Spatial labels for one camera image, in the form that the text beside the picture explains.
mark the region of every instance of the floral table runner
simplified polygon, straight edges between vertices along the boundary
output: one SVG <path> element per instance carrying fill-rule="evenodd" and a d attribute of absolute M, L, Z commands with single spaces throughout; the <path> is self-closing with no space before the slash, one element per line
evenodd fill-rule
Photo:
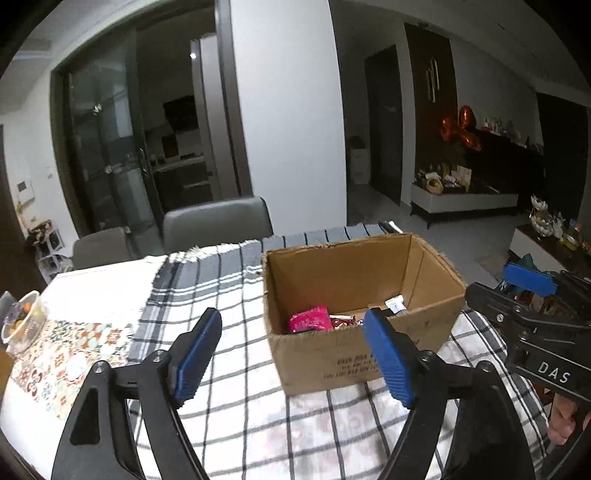
<path fill-rule="evenodd" d="M 58 419 L 67 419 L 93 363 L 127 362 L 134 329 L 110 323 L 46 321 L 35 342 L 15 360 L 11 378 Z"/>

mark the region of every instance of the pink snack package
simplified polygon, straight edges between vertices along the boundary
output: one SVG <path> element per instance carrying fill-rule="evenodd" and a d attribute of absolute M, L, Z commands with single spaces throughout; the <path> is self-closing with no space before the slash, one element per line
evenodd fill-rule
<path fill-rule="evenodd" d="M 324 306 L 315 307 L 305 312 L 296 313 L 290 318 L 289 328 L 291 333 L 305 330 L 332 330 L 329 311 Z"/>

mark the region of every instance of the glass door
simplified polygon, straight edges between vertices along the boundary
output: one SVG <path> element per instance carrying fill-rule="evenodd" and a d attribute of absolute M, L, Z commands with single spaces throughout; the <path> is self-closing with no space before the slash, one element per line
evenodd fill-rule
<path fill-rule="evenodd" d="M 70 114 L 76 163 L 95 231 L 121 226 L 139 256 L 163 253 L 161 207 L 135 133 L 129 85 L 135 73 L 134 33 L 73 66 Z"/>

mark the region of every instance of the blue gripper pad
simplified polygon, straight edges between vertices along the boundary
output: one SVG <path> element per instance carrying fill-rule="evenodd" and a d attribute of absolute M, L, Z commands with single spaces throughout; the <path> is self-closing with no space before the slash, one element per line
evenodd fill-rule
<path fill-rule="evenodd" d="M 402 345 L 403 348 L 416 349 L 412 340 L 403 333 L 396 332 L 385 315 L 378 315 L 372 310 L 365 313 L 363 334 L 384 375 L 390 394 L 396 400 L 400 400 L 404 407 L 410 408 L 415 394 L 411 385 L 411 372 L 407 365 L 408 358 L 405 362 L 402 352 L 397 349 L 394 342 L 408 340 L 411 346 L 405 344 Z"/>
<path fill-rule="evenodd" d="M 195 396 L 203 374 L 222 335 L 222 317 L 220 313 L 217 310 L 208 310 L 212 310 L 212 313 L 206 315 L 208 313 L 206 311 L 206 314 L 199 320 L 199 322 L 203 321 L 204 325 L 201 326 L 199 334 L 193 338 L 193 343 L 187 355 L 178 366 L 177 383 L 173 397 L 179 405 Z"/>
<path fill-rule="evenodd" d="M 507 283 L 531 291 L 542 298 L 556 293 L 556 285 L 550 275 L 514 263 L 505 265 L 503 278 Z"/>

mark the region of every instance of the gray tile floor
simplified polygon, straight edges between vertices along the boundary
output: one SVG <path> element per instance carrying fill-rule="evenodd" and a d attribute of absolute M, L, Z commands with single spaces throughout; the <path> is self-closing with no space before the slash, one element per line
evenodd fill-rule
<path fill-rule="evenodd" d="M 402 231 L 417 233 L 444 254 L 466 283 L 478 281 L 490 287 L 498 282 L 478 259 L 487 255 L 506 258 L 515 227 L 527 223 L 526 215 L 491 216 L 435 223 L 427 230 L 422 218 L 410 216 L 409 207 L 396 205 L 368 185 L 350 186 L 348 205 L 349 223 L 392 220 Z"/>

